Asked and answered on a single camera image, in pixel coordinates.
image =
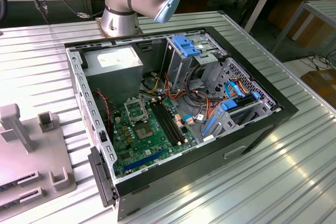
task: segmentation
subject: aluminum table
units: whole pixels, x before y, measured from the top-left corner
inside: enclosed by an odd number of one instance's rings
[[[226,15],[180,14],[166,24],[140,18],[140,24],[145,33],[214,26],[299,112],[252,152],[120,223],[335,223],[335,109]],[[59,115],[78,185],[75,191],[3,223],[115,223],[113,208],[102,206],[88,162],[89,140],[63,47],[65,42],[102,38],[96,23],[2,32],[0,105],[18,103],[23,119],[47,110]]]
[[[295,22],[301,16],[304,10],[310,12],[308,18],[304,21],[304,24],[299,28],[299,30],[304,30],[307,24],[314,18],[314,16],[320,18],[330,26],[336,29],[336,0],[329,1],[303,1],[298,7],[296,12],[293,14],[291,19],[288,21],[287,25],[284,27],[282,32],[279,34],[274,46],[271,49],[272,54],[278,49],[287,33],[291,30]],[[323,49],[322,54],[325,55],[334,45],[336,44],[336,38],[332,39],[331,42],[326,45]]]

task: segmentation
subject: gray 3d printed holder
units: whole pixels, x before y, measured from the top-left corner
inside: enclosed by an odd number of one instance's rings
[[[76,188],[58,116],[0,107],[0,222]]]

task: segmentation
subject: blue cable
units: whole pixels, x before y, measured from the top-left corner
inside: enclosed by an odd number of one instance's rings
[[[237,84],[235,84],[233,81],[228,81],[227,83],[225,83],[225,93],[227,94],[227,96],[229,97],[229,98],[231,98],[231,94],[230,94],[230,92],[229,92],[229,88],[228,88],[228,85],[231,85],[233,88],[234,88],[234,90],[236,90],[236,93],[239,95],[239,96],[241,96],[241,97],[245,97],[245,95],[241,92],[241,90],[239,89],[239,87],[237,86]]]
[[[193,115],[185,115],[185,116],[183,117],[183,121],[187,120],[188,118],[192,118],[192,117],[193,117]]]

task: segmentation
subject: blue plastic clip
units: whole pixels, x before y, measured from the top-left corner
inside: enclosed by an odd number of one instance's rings
[[[234,100],[227,100],[220,104],[223,110],[228,111],[231,108],[237,107],[237,103]]]
[[[254,98],[255,98],[256,100],[259,100],[259,98],[260,98],[260,94],[259,94],[257,91],[252,92],[252,95],[254,96]]]
[[[209,122],[209,124],[208,124],[208,126],[207,126],[207,127],[205,128],[205,130],[203,131],[203,136],[205,136],[206,133],[208,133],[208,131],[209,131],[211,125],[213,125],[213,123],[215,122],[215,120],[216,120],[216,116],[213,115],[212,118],[211,118],[211,120],[210,120],[210,122]]]
[[[202,52],[197,50],[192,41],[188,40],[184,35],[173,36],[173,41],[177,47],[183,52],[185,57],[200,55]]]

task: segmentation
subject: green motherboard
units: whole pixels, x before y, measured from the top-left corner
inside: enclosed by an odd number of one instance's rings
[[[187,127],[178,128],[180,134],[185,139],[179,145],[172,145],[165,134],[158,119],[150,107],[150,103],[144,104],[148,114],[147,122],[140,122],[135,125],[130,124],[125,108],[119,108],[112,112],[114,118],[114,138],[113,147],[117,154],[117,161],[114,164],[114,171],[117,177],[123,177],[137,170],[143,169],[160,160],[175,155],[176,153],[190,149],[197,144]],[[165,109],[169,113],[172,121],[176,124],[174,116],[177,114],[172,102],[166,98],[162,101]],[[132,105],[129,110],[132,116],[141,115],[140,106]],[[151,158],[157,154],[154,160],[144,163],[144,158]],[[125,169],[134,162],[142,161],[141,165],[132,169]]]

